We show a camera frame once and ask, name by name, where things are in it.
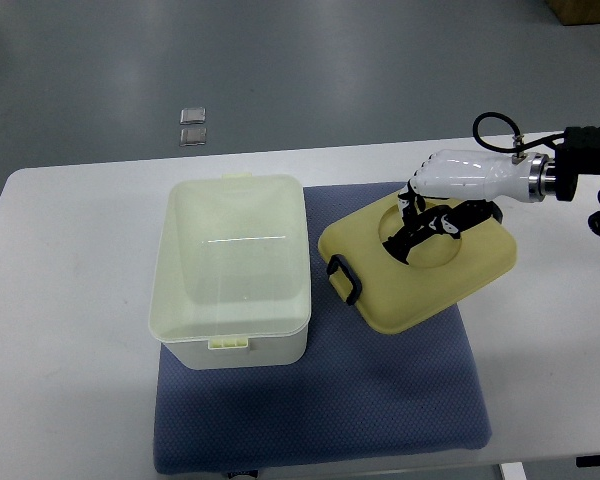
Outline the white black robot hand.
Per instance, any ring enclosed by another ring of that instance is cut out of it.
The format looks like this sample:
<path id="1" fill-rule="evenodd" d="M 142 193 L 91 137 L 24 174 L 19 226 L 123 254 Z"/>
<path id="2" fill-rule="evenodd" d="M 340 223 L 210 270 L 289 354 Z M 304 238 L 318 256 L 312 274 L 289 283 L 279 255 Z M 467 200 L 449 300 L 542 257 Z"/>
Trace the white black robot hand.
<path id="1" fill-rule="evenodd" d="M 469 150 L 441 150 L 429 156 L 398 193 L 397 205 L 413 248 L 433 235 L 460 235 L 489 219 L 498 220 L 492 201 L 504 196 L 531 203 L 531 161 L 515 163 L 510 155 Z M 423 198 L 466 200 L 455 207 L 426 209 Z"/>

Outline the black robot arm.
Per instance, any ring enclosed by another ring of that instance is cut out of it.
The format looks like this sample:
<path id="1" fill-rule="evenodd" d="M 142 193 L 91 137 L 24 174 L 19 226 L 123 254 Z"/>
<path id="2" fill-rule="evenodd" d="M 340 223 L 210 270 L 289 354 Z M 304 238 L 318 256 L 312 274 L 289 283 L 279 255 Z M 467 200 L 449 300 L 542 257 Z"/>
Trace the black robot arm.
<path id="1" fill-rule="evenodd" d="M 435 235 L 458 239 L 489 219 L 500 221 L 498 197 L 533 203 L 553 196 L 569 202 L 581 176 L 600 177 L 600 127 L 568 127 L 526 142 L 517 124 L 503 116 L 513 134 L 505 148 L 480 136 L 480 123 L 489 116 L 478 116 L 472 126 L 479 150 L 431 154 L 400 191 L 403 225 L 384 243 L 398 260 Z M 597 199 L 600 205 L 600 190 Z M 588 226 L 600 237 L 600 208 L 589 216 Z"/>

